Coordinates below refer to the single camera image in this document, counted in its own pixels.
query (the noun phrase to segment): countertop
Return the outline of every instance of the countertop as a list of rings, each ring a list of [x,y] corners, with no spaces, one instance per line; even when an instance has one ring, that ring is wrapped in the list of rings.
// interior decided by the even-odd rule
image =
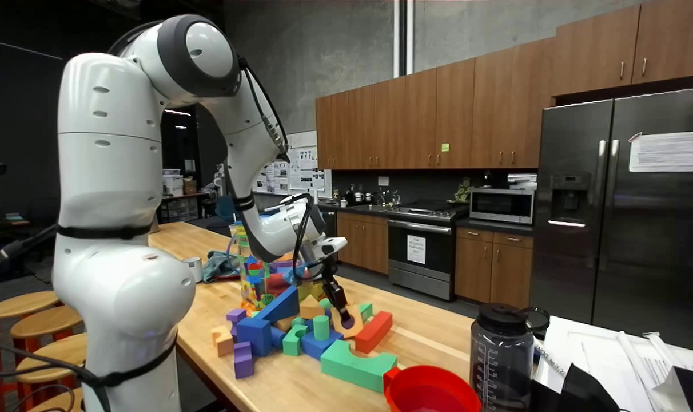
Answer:
[[[341,209],[337,204],[317,204],[320,210],[337,210],[337,212],[360,212],[360,215],[381,215],[381,217],[410,217],[419,221],[435,221],[429,217],[419,217],[419,215],[405,215],[397,209],[387,209],[387,205],[350,205]],[[527,225],[502,225],[502,221],[484,221],[484,220],[472,220],[462,217],[456,221],[456,226],[467,226],[467,228],[482,228],[482,231],[501,231],[501,234],[520,234],[520,236],[532,236],[532,226]]]
[[[199,257],[226,246],[229,237],[185,225],[161,225],[149,244],[177,258]],[[392,294],[338,276],[353,305],[370,302],[373,310],[392,310],[393,328],[378,352],[393,352],[401,365],[436,364],[462,378],[469,376],[472,318],[450,314],[410,297]],[[238,410],[388,410],[381,393],[320,372],[306,354],[270,354],[257,360],[257,372],[234,378],[229,357],[218,357],[211,330],[226,323],[226,310],[241,305],[238,281],[199,283],[194,302],[179,323],[179,349],[199,368]]]

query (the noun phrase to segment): red block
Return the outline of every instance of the red block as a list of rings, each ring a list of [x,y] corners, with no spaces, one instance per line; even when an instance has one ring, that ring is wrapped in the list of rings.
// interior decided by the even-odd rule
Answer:
[[[393,318],[388,310],[380,310],[370,323],[353,338],[355,349],[370,352],[392,330]]]

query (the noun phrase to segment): refrigerator door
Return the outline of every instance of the refrigerator door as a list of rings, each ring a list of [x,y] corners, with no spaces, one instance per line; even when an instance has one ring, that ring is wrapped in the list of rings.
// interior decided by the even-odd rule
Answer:
[[[531,302],[589,321],[613,100],[545,110]]]
[[[610,146],[595,323],[693,348],[693,90],[619,98]]]

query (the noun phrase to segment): green block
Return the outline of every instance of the green block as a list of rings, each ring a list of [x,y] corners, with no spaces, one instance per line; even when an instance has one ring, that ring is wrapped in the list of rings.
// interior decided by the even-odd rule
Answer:
[[[361,318],[363,323],[368,323],[373,318],[373,305],[370,302],[361,302]]]
[[[313,318],[313,334],[315,334],[317,340],[329,338],[329,318],[328,316],[315,316]]]
[[[325,310],[329,310],[329,309],[331,309],[331,302],[329,302],[328,297],[322,297],[322,299],[320,299],[320,306],[322,306]]]
[[[281,352],[290,357],[300,357],[301,352],[301,337],[306,332],[306,324],[292,324],[290,332],[281,338]]]
[[[385,393],[385,376],[395,365],[395,354],[356,357],[345,340],[333,340],[320,357],[320,370],[338,379]]]

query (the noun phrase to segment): microwave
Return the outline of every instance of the microwave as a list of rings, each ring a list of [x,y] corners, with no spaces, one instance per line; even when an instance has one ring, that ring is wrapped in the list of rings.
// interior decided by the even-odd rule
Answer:
[[[532,188],[473,188],[469,217],[508,225],[532,225]]]

